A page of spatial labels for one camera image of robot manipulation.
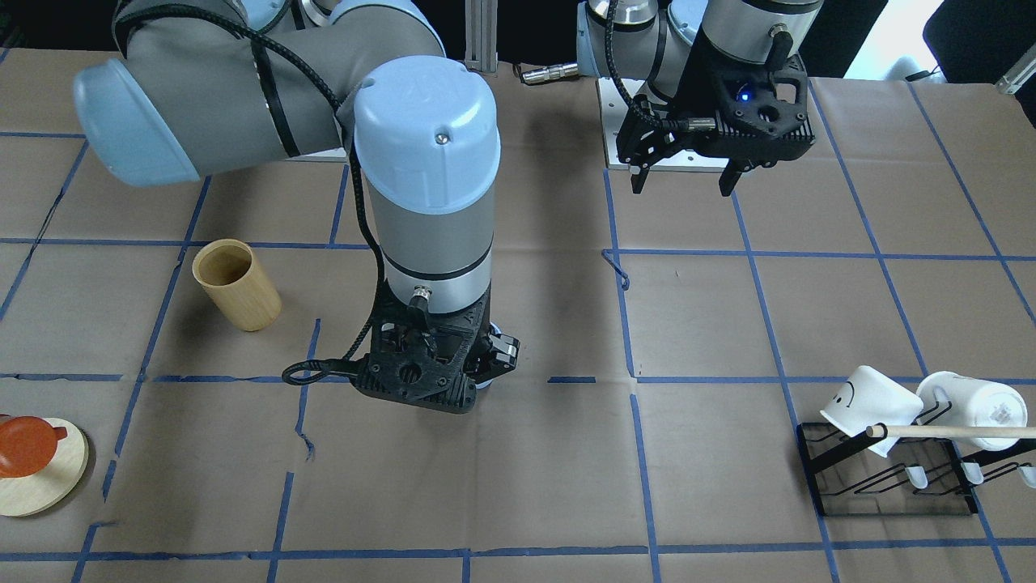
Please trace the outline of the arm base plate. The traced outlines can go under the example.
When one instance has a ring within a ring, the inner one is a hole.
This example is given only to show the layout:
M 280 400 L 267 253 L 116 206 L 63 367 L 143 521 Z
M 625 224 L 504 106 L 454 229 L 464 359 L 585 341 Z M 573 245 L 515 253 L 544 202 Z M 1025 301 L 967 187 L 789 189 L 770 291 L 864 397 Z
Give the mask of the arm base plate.
M 598 80 L 598 96 L 600 103 L 602 136 L 605 147 L 606 168 L 625 171 L 628 166 L 618 159 L 617 136 L 626 116 L 625 103 L 614 87 L 614 82 L 607 78 Z M 719 174 L 728 165 L 726 158 L 713 158 L 700 155 L 697 151 L 682 151 L 652 166 L 652 171 L 706 172 Z

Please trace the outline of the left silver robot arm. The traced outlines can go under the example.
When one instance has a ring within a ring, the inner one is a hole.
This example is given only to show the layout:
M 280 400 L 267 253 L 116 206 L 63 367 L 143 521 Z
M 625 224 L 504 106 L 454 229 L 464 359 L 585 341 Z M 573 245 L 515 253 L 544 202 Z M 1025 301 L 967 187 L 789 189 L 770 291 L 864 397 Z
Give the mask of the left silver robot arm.
M 631 188 L 685 151 L 726 162 L 723 196 L 756 168 L 798 161 L 815 143 L 800 59 L 819 1 L 584 1 L 581 76 L 608 79 L 624 119 L 615 136 Z

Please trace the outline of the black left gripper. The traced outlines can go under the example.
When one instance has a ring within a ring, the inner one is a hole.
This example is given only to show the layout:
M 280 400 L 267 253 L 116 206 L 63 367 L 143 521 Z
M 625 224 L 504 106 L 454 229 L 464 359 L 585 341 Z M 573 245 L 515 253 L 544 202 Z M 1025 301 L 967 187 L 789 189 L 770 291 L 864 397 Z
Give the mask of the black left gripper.
M 805 66 L 789 32 L 762 34 L 762 62 L 741 62 L 700 32 L 690 49 L 677 95 L 663 106 L 636 97 L 618 129 L 618 159 L 630 164 L 640 195 L 652 166 L 692 149 L 726 158 L 720 194 L 756 166 L 798 161 L 815 143 L 808 117 Z

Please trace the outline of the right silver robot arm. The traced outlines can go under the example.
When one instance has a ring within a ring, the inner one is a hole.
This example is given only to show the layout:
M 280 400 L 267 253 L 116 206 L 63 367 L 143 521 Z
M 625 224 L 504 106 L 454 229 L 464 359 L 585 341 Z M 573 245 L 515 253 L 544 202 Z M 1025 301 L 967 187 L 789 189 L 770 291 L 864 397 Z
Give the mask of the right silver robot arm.
M 366 355 L 306 360 L 286 383 L 453 414 L 513 370 L 490 321 L 495 96 L 448 59 L 410 1 L 341 1 L 325 25 L 289 1 L 125 1 L 120 56 L 74 78 L 81 126 L 120 181 L 155 187 L 344 148 L 378 282 Z

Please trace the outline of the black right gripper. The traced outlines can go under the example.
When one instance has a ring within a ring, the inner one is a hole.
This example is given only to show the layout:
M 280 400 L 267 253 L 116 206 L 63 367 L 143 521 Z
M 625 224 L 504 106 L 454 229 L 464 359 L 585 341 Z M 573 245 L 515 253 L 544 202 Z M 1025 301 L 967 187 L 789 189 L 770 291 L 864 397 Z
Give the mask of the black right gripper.
M 474 372 L 488 350 L 490 293 L 466 309 L 430 314 L 379 284 L 370 350 L 352 373 L 359 393 L 452 414 L 476 406 Z

